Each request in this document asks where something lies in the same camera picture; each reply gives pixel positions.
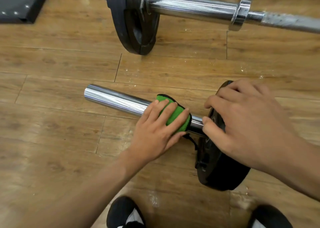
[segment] forearm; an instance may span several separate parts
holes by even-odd
[[[298,139],[292,152],[274,170],[274,176],[291,188],[320,201],[320,147]]]
[[[91,227],[113,197],[145,163],[129,150],[96,176],[80,185],[44,210],[27,217],[23,227]]]

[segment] barbell shaft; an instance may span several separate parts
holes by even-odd
[[[218,0],[146,0],[147,8],[151,12],[230,24],[230,30],[234,31],[238,31],[242,24],[247,22],[267,27],[320,33],[320,19],[250,11],[250,3],[248,0],[241,0],[239,4]]]
[[[86,100],[140,117],[151,101],[131,96],[109,88],[90,84],[84,91]],[[192,115],[188,132],[205,136],[202,131],[203,123],[200,117]]]

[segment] shoe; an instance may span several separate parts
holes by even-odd
[[[127,196],[115,199],[106,217],[107,228],[146,228],[145,224],[139,207]]]
[[[289,220],[275,207],[260,205],[251,214],[247,228],[293,228]]]

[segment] black gym mat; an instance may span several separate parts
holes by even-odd
[[[0,0],[0,23],[34,23],[45,0]]]

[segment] green cloth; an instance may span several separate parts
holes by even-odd
[[[169,100],[168,105],[169,105],[170,103],[174,103],[174,102],[175,102],[174,99],[172,99],[172,98],[169,97],[169,96],[165,96],[164,94],[159,94],[159,95],[157,95],[157,98],[156,98],[156,99],[157,99],[159,102],[168,99],[168,100]],[[184,110],[184,108],[183,108],[182,106],[178,105],[178,107],[176,108],[176,110],[173,112],[173,114],[170,116],[170,118],[169,118],[168,121],[166,122],[166,125],[170,125],[170,124],[179,116],[179,114],[182,113],[183,110]],[[191,114],[189,114],[186,122],[177,130],[177,132],[186,131],[187,128],[189,127],[190,121],[191,121]]]

